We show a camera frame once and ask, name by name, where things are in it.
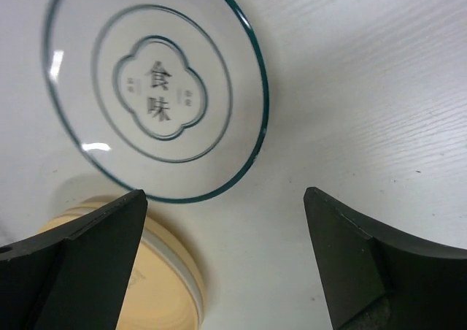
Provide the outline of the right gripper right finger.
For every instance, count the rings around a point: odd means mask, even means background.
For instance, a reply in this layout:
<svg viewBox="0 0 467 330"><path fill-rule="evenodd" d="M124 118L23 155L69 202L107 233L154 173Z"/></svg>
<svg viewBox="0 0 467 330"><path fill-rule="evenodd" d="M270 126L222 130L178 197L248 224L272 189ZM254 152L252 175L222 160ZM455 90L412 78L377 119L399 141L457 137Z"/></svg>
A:
<svg viewBox="0 0 467 330"><path fill-rule="evenodd" d="M307 188L333 329L465 329L466 250L416 237Z"/></svg>

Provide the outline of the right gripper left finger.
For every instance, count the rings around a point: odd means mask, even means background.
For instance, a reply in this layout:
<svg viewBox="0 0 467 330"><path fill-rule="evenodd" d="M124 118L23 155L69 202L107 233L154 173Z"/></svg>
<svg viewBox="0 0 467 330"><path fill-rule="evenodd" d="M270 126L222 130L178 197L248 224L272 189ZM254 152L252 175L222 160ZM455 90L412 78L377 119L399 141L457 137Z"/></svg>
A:
<svg viewBox="0 0 467 330"><path fill-rule="evenodd" d="M2 329L115 329L142 237L135 190L1 247Z"/></svg>

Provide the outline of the cream white plate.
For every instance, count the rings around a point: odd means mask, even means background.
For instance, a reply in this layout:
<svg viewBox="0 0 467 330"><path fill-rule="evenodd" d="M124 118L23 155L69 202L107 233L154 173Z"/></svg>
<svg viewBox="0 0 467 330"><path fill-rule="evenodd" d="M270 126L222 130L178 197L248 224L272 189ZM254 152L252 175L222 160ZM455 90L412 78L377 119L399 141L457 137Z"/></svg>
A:
<svg viewBox="0 0 467 330"><path fill-rule="evenodd" d="M195 275L189 270L188 265L161 238L147 229L142 233L142 242L160 256L174 270L175 274L181 278L193 298L198 313L198 322L201 323L205 315L204 299L201 287L197 283Z"/></svg>

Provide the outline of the yellow bear plate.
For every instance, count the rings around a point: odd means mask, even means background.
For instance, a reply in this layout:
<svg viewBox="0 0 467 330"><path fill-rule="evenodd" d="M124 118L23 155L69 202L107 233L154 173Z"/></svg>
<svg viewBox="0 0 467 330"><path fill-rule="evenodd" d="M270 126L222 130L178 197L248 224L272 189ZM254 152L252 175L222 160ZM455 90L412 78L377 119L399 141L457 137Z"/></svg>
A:
<svg viewBox="0 0 467 330"><path fill-rule="evenodd" d="M161 238L195 275L206 303L201 273L182 243L147 216L147 200L127 204L118 225L94 234L99 246L88 248L83 261L90 274L97 315L83 329L199 329L198 313L187 287L174 270L142 242L145 229Z"/></svg>

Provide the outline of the white plate green rim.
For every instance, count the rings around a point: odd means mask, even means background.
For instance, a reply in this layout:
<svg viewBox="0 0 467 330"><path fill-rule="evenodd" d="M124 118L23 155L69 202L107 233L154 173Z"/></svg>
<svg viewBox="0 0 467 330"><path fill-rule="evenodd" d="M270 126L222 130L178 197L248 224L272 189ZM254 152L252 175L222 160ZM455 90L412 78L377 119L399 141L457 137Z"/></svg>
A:
<svg viewBox="0 0 467 330"><path fill-rule="evenodd" d="M50 0L42 66L73 143L127 190L202 202L258 157L269 81L235 0Z"/></svg>

